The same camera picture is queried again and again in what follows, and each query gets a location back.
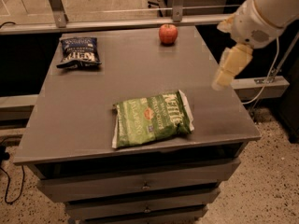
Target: speckled floor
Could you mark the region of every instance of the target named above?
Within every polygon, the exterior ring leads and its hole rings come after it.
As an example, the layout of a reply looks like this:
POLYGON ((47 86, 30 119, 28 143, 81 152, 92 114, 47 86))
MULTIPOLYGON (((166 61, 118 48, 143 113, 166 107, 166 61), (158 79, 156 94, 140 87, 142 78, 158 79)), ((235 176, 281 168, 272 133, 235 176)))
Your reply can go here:
MULTIPOLYGON (((257 111, 256 120, 262 139, 250 142, 243 150, 241 165, 221 184, 221 194, 196 224, 298 223, 299 145, 289 143, 287 133, 267 108, 257 111)), ((22 132, 5 130, 0 134, 22 132)), ((8 147, 11 158, 2 163, 11 177, 9 201, 18 196, 22 177, 21 167, 12 164, 15 150, 16 146, 8 147)), ((7 177, 0 173, 0 223, 68 223, 64 205, 39 192, 37 179, 26 167, 25 174, 21 197, 9 205, 4 202, 7 177)))

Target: red apple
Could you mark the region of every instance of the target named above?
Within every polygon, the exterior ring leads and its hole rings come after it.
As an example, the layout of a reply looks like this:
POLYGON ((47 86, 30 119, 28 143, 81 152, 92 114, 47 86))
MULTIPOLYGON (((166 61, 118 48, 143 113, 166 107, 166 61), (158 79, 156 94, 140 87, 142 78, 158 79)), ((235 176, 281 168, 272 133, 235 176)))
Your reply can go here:
POLYGON ((163 44, 173 44, 178 37, 178 28, 173 24, 164 24, 159 29, 159 37, 163 44))

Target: green chip bag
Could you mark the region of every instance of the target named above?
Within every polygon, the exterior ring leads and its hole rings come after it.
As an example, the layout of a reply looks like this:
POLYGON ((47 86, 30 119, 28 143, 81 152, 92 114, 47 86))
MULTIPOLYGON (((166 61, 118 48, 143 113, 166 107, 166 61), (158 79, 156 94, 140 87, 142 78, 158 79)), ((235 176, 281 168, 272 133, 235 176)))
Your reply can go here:
POLYGON ((192 113, 182 91, 114 104, 117 110, 112 147, 131 147, 194 130, 192 113))

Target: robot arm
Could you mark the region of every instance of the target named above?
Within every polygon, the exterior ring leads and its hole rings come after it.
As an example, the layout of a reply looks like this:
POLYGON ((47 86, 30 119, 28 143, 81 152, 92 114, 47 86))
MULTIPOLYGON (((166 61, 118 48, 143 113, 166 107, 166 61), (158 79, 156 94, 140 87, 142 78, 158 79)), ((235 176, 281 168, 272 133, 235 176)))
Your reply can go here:
POLYGON ((212 87, 216 91, 230 85, 252 60, 254 49, 266 47, 299 18, 299 0, 246 0, 227 20, 218 25, 230 33, 236 45, 226 48, 212 87))

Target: dark blue package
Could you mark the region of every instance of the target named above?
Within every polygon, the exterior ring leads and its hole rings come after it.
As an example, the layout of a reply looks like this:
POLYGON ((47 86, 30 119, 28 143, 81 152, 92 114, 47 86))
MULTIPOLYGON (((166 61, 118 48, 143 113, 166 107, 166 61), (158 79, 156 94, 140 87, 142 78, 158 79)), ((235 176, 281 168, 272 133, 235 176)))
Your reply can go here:
POLYGON ((61 39, 63 59, 57 68, 86 68, 98 66, 101 61, 97 52, 96 37, 61 39))

